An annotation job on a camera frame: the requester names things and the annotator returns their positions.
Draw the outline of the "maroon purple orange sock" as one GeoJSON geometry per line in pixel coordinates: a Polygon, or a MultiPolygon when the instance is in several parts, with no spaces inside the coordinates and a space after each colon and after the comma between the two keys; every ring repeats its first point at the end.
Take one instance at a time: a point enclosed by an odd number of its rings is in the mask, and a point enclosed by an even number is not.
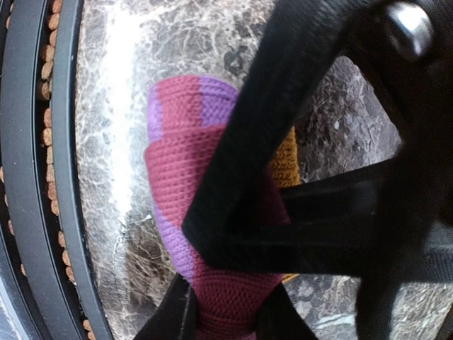
{"type": "Polygon", "coordinates": [[[208,266],[182,232],[183,218],[237,95],[233,86],[210,76],[166,79],[149,94],[145,161],[154,214],[177,274],[197,298],[195,339],[257,339],[257,314],[282,283],[280,274],[208,266]]]}

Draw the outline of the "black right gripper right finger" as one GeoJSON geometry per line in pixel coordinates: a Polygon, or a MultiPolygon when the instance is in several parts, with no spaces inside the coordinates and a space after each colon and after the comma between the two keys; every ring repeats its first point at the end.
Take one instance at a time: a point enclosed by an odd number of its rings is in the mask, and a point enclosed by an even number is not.
{"type": "Polygon", "coordinates": [[[299,316],[283,284],[263,303],[256,317],[257,340],[317,340],[299,316]]]}

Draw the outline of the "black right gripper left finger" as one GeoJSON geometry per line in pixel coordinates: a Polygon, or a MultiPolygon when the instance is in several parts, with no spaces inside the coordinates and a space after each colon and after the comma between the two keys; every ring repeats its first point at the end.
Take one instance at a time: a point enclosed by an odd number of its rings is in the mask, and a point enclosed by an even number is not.
{"type": "Polygon", "coordinates": [[[194,340],[197,329],[197,298],[182,275],[177,274],[152,317],[134,340],[194,340]]]}

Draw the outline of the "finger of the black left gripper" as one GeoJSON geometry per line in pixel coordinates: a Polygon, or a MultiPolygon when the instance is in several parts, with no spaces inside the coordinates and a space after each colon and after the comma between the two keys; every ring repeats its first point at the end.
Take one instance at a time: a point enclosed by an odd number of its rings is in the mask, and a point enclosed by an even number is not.
{"type": "Polygon", "coordinates": [[[278,1],[183,221],[217,268],[362,279],[359,339],[388,339],[407,281],[452,279],[452,2],[278,1]],[[403,135],[389,161],[310,185],[294,120],[347,54],[403,135]]]}

